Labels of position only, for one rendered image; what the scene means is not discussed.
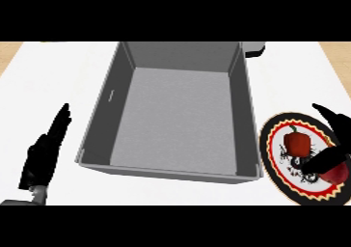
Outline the grey cardboard box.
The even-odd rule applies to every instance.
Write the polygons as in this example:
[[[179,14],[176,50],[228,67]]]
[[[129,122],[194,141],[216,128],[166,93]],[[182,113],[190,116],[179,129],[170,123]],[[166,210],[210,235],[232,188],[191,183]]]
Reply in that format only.
[[[123,41],[76,161],[99,172],[240,183],[262,176],[247,59],[261,41]]]

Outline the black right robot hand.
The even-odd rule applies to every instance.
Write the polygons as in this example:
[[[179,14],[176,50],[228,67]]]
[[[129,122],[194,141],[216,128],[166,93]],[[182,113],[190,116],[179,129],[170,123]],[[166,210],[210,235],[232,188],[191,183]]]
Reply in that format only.
[[[326,148],[303,164],[303,174],[324,174],[351,156],[351,118],[343,114],[336,114],[326,106],[314,103],[312,107],[329,121],[339,145]]]

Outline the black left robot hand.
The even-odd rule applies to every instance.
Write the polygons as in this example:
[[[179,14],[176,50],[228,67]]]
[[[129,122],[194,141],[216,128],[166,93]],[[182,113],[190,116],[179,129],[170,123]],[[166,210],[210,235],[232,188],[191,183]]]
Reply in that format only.
[[[20,189],[48,186],[54,177],[60,157],[60,147],[65,131],[71,123],[68,104],[58,110],[49,131],[40,135],[29,147],[27,158],[21,170]]]

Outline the red bell pepper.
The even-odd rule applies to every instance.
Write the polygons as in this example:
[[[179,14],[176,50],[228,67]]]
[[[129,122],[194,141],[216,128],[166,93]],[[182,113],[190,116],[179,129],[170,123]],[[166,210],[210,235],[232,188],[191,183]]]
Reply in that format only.
[[[292,133],[284,135],[287,154],[293,157],[306,157],[311,151],[311,138],[296,130],[292,125]]]

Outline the red apple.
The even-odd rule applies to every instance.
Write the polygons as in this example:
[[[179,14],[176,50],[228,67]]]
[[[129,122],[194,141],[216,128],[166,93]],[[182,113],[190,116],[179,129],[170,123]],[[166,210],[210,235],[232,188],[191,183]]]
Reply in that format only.
[[[348,180],[349,170],[346,163],[342,162],[333,169],[330,169],[324,174],[320,174],[320,178],[330,184],[339,185]]]

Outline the round patterned plate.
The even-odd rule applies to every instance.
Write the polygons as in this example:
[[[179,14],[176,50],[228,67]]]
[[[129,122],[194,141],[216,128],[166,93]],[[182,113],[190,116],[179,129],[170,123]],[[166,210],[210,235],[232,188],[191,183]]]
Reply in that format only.
[[[311,140],[309,155],[289,155],[284,144],[289,134],[305,134]],[[318,174],[303,175],[300,165],[324,150],[337,145],[331,129],[312,117],[299,113],[275,115],[259,135],[263,167],[275,186],[302,206],[343,206],[351,200],[351,157],[346,157],[348,179],[340,184],[326,182]]]

